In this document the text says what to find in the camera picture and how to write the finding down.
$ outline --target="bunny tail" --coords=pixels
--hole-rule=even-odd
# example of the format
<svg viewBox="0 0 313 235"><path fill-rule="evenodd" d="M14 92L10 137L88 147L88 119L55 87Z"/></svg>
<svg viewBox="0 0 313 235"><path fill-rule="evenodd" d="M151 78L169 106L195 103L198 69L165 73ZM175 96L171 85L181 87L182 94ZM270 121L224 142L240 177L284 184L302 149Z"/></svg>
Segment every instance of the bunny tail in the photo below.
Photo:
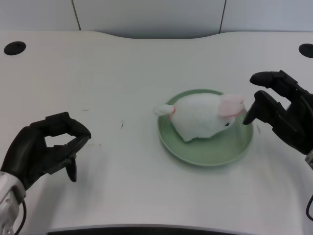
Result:
<svg viewBox="0 0 313 235"><path fill-rule="evenodd" d="M154 113L158 116L162 116L165 114L173 114L175 110L176 110L176 107L174 105L164 104L164 105L155 107Z"/></svg>

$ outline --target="table surface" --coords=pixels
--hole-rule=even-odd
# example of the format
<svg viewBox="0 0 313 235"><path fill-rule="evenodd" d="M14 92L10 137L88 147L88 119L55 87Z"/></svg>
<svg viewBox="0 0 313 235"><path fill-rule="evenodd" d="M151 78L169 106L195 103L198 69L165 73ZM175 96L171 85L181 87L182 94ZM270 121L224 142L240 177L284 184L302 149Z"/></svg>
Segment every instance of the table surface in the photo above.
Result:
<svg viewBox="0 0 313 235"><path fill-rule="evenodd" d="M260 71L284 70L313 92L313 59L298 52L301 44L313 43L313 33L142 40L84 31L0 32L2 48L13 41L25 42L26 50L0 54L2 159L21 128L52 114L68 111L92 133L77 157L76 183L63 169L27 191L25 233L159 224L251 235L312 234L305 207L313 172L270 126L254 123L243 159L194 167L162 146L153 108L197 88L241 93L250 107L260 87L249 78Z"/></svg>

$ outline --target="light green ceramic plate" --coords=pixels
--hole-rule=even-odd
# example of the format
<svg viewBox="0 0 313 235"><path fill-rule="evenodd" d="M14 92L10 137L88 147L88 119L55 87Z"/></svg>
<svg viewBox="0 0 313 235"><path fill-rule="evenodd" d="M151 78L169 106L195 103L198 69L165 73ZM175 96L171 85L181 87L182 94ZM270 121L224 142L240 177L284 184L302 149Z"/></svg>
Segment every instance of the light green ceramic plate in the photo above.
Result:
<svg viewBox="0 0 313 235"><path fill-rule="evenodd" d="M191 90L176 95L167 104L173 105L184 96L200 93L222 94L213 90ZM176 157L190 164L216 166L230 163L245 154L253 136L252 125L242 124L245 115L246 112L237 117L229 129L211 138L197 138L189 142L182 140L167 115L160 116L157 125L161 141Z"/></svg>

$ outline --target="white plush toy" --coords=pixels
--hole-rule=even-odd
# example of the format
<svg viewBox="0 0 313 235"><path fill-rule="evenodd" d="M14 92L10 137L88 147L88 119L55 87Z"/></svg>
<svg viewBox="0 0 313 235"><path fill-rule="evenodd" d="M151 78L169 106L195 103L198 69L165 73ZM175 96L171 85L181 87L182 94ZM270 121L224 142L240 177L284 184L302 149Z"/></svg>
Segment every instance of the white plush toy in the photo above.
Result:
<svg viewBox="0 0 313 235"><path fill-rule="evenodd" d="M193 138L209 138L226 130L245 109L244 100L238 94L191 94L174 105L155 108L158 116L169 115L173 126L184 141Z"/></svg>

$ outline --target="bunny ear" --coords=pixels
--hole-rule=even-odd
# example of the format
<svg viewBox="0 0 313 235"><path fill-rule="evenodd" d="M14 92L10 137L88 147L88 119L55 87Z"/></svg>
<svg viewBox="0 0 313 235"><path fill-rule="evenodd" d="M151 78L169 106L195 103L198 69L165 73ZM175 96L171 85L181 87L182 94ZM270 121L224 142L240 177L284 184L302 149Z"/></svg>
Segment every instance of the bunny ear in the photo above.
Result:
<svg viewBox="0 0 313 235"><path fill-rule="evenodd" d="M245 110L244 99L240 94L223 94L219 106L219 116L237 117Z"/></svg>

